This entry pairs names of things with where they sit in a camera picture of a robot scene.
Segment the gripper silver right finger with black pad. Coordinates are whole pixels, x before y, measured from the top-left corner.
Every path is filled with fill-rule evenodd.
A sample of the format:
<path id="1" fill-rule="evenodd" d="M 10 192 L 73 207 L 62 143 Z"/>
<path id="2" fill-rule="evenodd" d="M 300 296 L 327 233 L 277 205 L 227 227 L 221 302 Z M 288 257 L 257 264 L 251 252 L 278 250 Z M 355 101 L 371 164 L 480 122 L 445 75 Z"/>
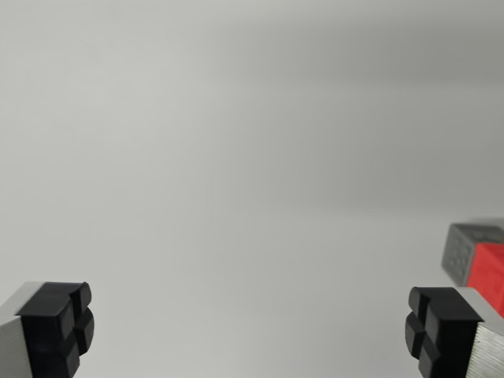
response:
<path id="1" fill-rule="evenodd" d="M 423 377 L 502 377 L 503 317 L 469 287 L 413 287 L 406 346 Z"/>

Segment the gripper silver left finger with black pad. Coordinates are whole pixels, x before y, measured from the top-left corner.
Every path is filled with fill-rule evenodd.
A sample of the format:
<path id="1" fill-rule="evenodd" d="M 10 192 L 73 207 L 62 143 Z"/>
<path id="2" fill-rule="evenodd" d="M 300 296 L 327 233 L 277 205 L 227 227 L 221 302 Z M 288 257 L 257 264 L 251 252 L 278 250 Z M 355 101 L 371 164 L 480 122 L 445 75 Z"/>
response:
<path id="1" fill-rule="evenodd" d="M 88 283 L 26 282 L 1 304 L 1 376 L 69 378 L 95 333 Z"/>

